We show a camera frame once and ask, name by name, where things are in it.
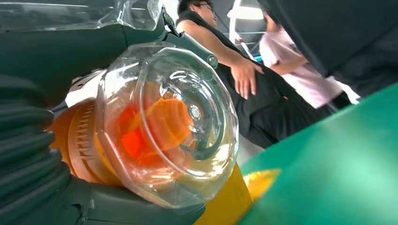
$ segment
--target orange plastic part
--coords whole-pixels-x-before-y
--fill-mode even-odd
[[[122,187],[95,135],[95,99],[67,109],[48,129],[55,133],[50,145],[62,153],[71,173],[89,182]]]
[[[145,120],[157,147],[165,154],[178,147],[191,135],[193,121],[186,105],[177,99],[160,98],[145,109]],[[142,113],[136,102],[121,114],[122,143],[137,165],[160,166],[163,159],[149,138],[142,122]]]

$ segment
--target machine part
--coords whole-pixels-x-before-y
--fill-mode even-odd
[[[108,68],[96,132],[123,185],[167,208],[214,198],[237,156],[237,116],[221,80],[167,42],[132,45]]]
[[[2,225],[193,224],[200,217],[203,204],[167,210],[124,189],[71,176],[60,151],[48,148],[54,135],[43,131],[53,119],[45,108],[65,98],[75,77],[107,67],[129,43],[165,36],[162,19],[152,32],[110,25],[0,34]]]

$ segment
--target pink shirt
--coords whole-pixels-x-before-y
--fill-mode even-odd
[[[264,34],[260,41],[260,55],[267,67],[278,62],[290,63],[302,56],[285,30]],[[343,92],[333,77],[324,79],[310,64],[282,77],[315,109]]]

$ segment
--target ribbed hose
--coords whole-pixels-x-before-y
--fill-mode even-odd
[[[49,149],[53,114],[40,87],[0,74],[0,225],[193,224],[204,205],[172,210],[70,175]]]
[[[14,78],[0,77],[7,81],[0,84],[0,224],[20,224],[60,195],[71,175],[61,153],[48,148],[54,135],[43,129],[53,114],[35,100],[39,93],[7,86]]]

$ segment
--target green surface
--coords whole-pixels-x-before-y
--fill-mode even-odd
[[[398,84],[252,158],[281,168],[240,225],[397,225]]]

